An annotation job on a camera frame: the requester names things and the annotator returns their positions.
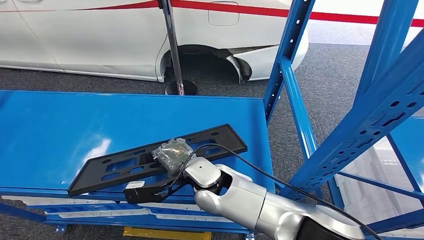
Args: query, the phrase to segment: black cable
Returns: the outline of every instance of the black cable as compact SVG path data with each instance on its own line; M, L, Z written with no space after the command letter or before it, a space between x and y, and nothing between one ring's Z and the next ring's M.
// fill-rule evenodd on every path
M309 198L311 198L311 199L313 199L313 200L315 200L315 201L318 201L318 202L320 202L320 203L322 203L322 204L324 204L324 205L326 205L327 207L329 207L329 208L331 208L331 209L333 209L333 210L335 210L335 211L337 211L337 212L339 212L340 214L342 214L343 216L345 216L345 217L347 217L348 219L350 219L350 220L352 220L352 221L354 221L355 223L357 223L358 225L360 225L361 227L363 227L368 233L370 233L373 237L375 237L377 240L382 240L382 238L380 237L380 236L378 236L377 235L377 233L375 233L371 228L369 228L367 225L365 225L364 223L362 223L361 221L359 221L358 219L356 219L355 217L353 217L352 215L350 215L349 213L347 213L347 212L345 212L344 210L342 210L342 209L340 209L340 208L338 208L338 207L336 207L336 206L334 206L333 204L331 204L331 203L329 203L329 202L327 202L327 201L325 201L325 200L323 200L323 199L320 199L320 198L318 198L318 197L316 197L316 196L314 196L314 195L312 195L312 194L310 194L310 193L308 193L308 192L306 192L306 191L303 191L303 190L301 190L301 189L299 189L299 188L297 188L297 187L295 187L295 186L292 186L292 185L290 185L289 183L287 183L287 182L285 182L285 181L282 181L282 180L280 180L280 179L278 179L277 177L275 177L275 176L273 176L273 175L270 175L270 174L268 174L267 172L265 172L265 171L263 171L262 169L260 169L259 167L257 167L257 166L255 166L255 165L253 165L252 163L250 163L249 161L247 161L246 159L244 159L242 156L240 156L240 155L238 155L237 153L235 153L234 151L232 151L231 149L228 149L227 147L225 147L225 146L223 146L223 145L220 145L220 144L216 144L216 143L206 143L206 144L203 144L203 145L201 145L201 146L199 146L198 148L196 148L188 157L187 157L187 160L184 162L184 164L182 165L182 167L179 169L179 172L178 172L178 175L176 176L176 178L174 179L174 181L172 182L172 184L170 185L170 187L172 187L174 184L175 184L175 182L177 181L177 179L181 176L181 174L183 173L183 170L186 168L186 166L187 166L187 163L189 162L189 160L193 157L193 155L198 151L198 150L200 150L200 149L202 149L202 148L205 148L205 147L209 147L209 146L214 146L214 147L217 147L217 148L220 148L220 149L222 149L222 150L225 150L225 151L227 151L227 152L229 152L229 153L231 153L231 154L233 154L234 156L236 156L237 158L239 158L240 160L242 160L243 162L245 162L247 165L249 165L250 167L252 167L253 169L255 169L256 171L258 171L258 172L260 172L261 174L263 174L263 175L265 175L265 176L267 176L268 178L270 178L270 179L272 179L272 180L274 180L274 181L276 181L276 182L278 182L278 183L280 183L280 184L282 184L282 185L284 185L284 186L286 186L286 187L288 187L288 188L290 188L290 189L292 189L292 190L294 190L294 191L296 191L296 192L299 192L299 193L301 193L301 194L303 194L303 195L305 195L305 196L307 196L307 197L309 197Z

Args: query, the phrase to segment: red stripe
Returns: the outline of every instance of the red stripe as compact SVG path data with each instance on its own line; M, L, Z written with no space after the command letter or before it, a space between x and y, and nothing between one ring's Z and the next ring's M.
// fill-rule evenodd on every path
M118 6L105 6L105 7L97 7L97 8L89 8L84 10L111 10L111 9L148 9L148 8L157 8L158 1L151 0L151 1L145 1L145 2L137 2L137 3L131 3L131 4L125 4L125 5L118 5Z
M171 0L171 5L176 8L184 9L199 9L210 10L218 12L239 13L239 14L254 14L274 17L287 17L289 10L275 9L257 6L242 6L242 5L228 5L212 2L199 2L188 0ZM378 16L365 16L365 15L352 15L352 14L339 14L339 13L325 13L325 12L312 12L309 19L345 22L345 23L359 23L359 24L376 24L379 20ZM424 27L424 19L414 19L411 23L412 27Z
M339 13L325 13L325 12L312 12L309 19L345 22L345 23L358 23L358 24L377 24L378 16L364 16L364 15L351 15ZM411 27L424 27L424 19L412 20Z
M289 10L287 9L275 9L275 8L257 7L257 6L228 5L228 4L212 3L212 2L171 0L171 5L175 8L210 10L210 11L239 13L239 14L254 14L254 15L265 15L265 16L275 16L275 17L287 17L289 15Z

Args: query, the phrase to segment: yellow floor marking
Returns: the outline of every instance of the yellow floor marking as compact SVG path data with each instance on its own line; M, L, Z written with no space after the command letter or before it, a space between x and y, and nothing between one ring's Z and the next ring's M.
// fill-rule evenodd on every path
M190 232L190 231L168 231L154 230L126 226L123 228L123 236L144 237L154 239L172 240L211 240L211 232Z

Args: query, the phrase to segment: plastic bag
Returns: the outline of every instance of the plastic bag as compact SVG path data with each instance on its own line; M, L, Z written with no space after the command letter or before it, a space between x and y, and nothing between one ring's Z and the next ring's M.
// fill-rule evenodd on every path
M173 138L168 143L162 143L160 147L152 151L153 159L158 160L165 167L170 177L175 177L181 166L187 160L193 149L183 138Z

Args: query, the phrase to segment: robotic arm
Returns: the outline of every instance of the robotic arm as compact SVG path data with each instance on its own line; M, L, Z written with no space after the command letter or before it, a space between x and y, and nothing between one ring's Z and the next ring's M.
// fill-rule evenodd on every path
M322 205L293 201L267 192L228 166L192 159L183 171L194 187L196 204L274 240L363 240L360 226Z

